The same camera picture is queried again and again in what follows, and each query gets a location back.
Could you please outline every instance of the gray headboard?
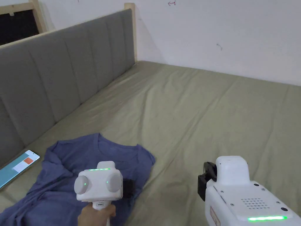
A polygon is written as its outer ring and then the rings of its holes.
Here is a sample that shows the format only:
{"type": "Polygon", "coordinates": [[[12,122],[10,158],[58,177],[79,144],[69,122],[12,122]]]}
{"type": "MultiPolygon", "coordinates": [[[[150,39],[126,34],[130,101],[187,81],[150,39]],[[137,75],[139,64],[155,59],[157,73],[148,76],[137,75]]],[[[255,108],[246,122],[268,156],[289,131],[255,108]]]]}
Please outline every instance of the gray headboard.
{"type": "Polygon", "coordinates": [[[0,47],[0,166],[134,62],[130,9],[0,47]]]}

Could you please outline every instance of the handle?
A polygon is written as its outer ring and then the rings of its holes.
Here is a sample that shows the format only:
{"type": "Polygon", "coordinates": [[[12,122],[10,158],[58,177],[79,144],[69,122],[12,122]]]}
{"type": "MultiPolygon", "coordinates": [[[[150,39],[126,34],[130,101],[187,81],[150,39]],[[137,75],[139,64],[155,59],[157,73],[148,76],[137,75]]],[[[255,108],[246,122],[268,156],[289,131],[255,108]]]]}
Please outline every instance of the handle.
{"type": "MultiPolygon", "coordinates": [[[[92,207],[95,210],[102,210],[109,206],[111,204],[111,201],[94,201],[92,202],[92,207]]],[[[107,226],[110,226],[110,218],[107,220],[107,226]]]]}

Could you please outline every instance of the black mount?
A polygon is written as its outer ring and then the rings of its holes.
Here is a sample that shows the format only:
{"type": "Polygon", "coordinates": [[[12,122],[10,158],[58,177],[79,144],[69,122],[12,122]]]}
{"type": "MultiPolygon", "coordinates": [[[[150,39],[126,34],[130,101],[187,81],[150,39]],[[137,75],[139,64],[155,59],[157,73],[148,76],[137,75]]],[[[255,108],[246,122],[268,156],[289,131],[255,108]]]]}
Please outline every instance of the black mount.
{"type": "Polygon", "coordinates": [[[216,165],[212,162],[205,162],[204,163],[204,173],[198,176],[197,179],[197,193],[205,201],[206,196],[206,188],[207,182],[209,180],[213,180],[216,182],[217,179],[217,168],[216,165]]]}

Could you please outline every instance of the wall mark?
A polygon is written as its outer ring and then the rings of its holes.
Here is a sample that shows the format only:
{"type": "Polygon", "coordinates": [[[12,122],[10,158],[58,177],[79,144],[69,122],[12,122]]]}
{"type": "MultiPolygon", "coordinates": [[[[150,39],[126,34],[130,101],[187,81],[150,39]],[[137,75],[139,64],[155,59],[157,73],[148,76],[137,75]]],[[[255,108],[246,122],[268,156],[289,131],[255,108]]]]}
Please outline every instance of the wall mark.
{"type": "Polygon", "coordinates": [[[168,5],[171,6],[172,4],[175,4],[175,2],[169,2],[168,5]]]}
{"type": "Polygon", "coordinates": [[[221,48],[221,51],[223,51],[223,47],[220,46],[220,44],[216,44],[216,46],[219,46],[221,48]]]}

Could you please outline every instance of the hand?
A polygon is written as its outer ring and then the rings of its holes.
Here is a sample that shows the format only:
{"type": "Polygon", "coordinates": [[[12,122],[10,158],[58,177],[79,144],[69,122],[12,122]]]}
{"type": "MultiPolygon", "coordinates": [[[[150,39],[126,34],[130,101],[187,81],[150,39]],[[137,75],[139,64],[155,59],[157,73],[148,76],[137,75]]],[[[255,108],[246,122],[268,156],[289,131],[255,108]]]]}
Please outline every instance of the hand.
{"type": "Polygon", "coordinates": [[[102,210],[95,210],[90,202],[78,216],[78,226],[106,226],[109,217],[116,216],[116,207],[109,205],[102,210]]]}

